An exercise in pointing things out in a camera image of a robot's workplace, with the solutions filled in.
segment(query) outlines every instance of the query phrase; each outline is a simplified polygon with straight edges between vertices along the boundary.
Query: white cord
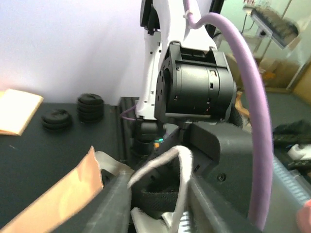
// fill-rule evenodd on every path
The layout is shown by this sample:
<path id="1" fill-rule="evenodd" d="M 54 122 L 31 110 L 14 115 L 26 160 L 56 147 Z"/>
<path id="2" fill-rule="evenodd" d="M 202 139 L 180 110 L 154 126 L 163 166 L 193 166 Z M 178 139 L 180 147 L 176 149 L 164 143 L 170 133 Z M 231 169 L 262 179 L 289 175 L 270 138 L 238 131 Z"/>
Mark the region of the white cord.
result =
<path id="1" fill-rule="evenodd" d="M 178 198 L 176 202 L 176 207 L 171 223 L 171 227 L 169 229 L 169 233 L 177 233 L 179 228 L 179 222 L 183 215 L 187 193 L 188 193 L 188 184 L 192 174 L 192 152 L 184 146 L 175 146 L 172 147 L 167 152 L 163 153 L 159 157 L 149 161 L 145 166 L 139 169 L 134 175 L 131 177 L 127 187 L 130 188 L 133 184 L 140 180 L 145 174 L 150 172 L 156 167 L 164 165 L 171 161 L 176 156 L 179 157 L 180 164 L 180 184 L 179 184 L 179 192 Z"/>

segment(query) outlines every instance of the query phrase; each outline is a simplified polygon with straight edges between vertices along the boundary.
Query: purple cable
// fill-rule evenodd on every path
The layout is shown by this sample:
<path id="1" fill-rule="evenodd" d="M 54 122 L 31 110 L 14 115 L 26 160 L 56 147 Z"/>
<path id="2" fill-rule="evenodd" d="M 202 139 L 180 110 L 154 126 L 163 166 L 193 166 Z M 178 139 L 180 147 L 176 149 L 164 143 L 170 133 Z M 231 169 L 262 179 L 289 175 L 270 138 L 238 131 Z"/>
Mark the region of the purple cable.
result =
<path id="1" fill-rule="evenodd" d="M 136 105 L 134 105 L 133 107 L 123 111 L 120 116 L 124 119 L 124 120 L 131 120 L 131 121 L 134 121 L 135 119 L 134 118 L 129 118 L 129 117 L 126 117 L 125 115 L 131 111 L 133 111 L 135 109 Z"/>
<path id="2" fill-rule="evenodd" d="M 192 0 L 186 0 L 187 10 L 191 9 L 191 3 Z M 189 13 L 188 21 L 193 29 L 204 24 L 218 28 L 237 60 L 252 122 L 253 182 L 248 218 L 262 231 L 270 206 L 274 155 L 270 111 L 258 66 L 239 30 L 224 16 L 208 13 L 195 22 Z"/>

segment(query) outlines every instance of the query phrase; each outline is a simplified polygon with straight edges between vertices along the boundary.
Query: purple hose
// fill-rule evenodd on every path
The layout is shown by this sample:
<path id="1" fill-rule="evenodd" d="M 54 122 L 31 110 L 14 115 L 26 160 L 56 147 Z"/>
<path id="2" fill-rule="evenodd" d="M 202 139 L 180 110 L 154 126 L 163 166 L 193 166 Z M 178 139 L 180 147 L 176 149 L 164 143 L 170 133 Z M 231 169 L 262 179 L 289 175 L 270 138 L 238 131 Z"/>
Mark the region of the purple hose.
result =
<path id="1" fill-rule="evenodd" d="M 192 0 L 186 0 L 187 10 L 191 9 L 191 3 Z M 217 27 L 237 60 L 252 123 L 253 183 L 248 218 L 262 231 L 270 206 L 274 155 L 269 106 L 258 66 L 241 33 L 224 16 L 208 13 L 195 23 L 193 14 L 189 13 L 188 21 L 193 29 L 204 24 Z"/>
<path id="2" fill-rule="evenodd" d="M 131 120 L 131 121 L 134 121 L 135 119 L 134 118 L 129 118 L 129 117 L 126 117 L 125 114 L 133 111 L 135 109 L 136 105 L 134 105 L 133 107 L 123 111 L 120 116 L 124 119 L 124 120 Z"/>

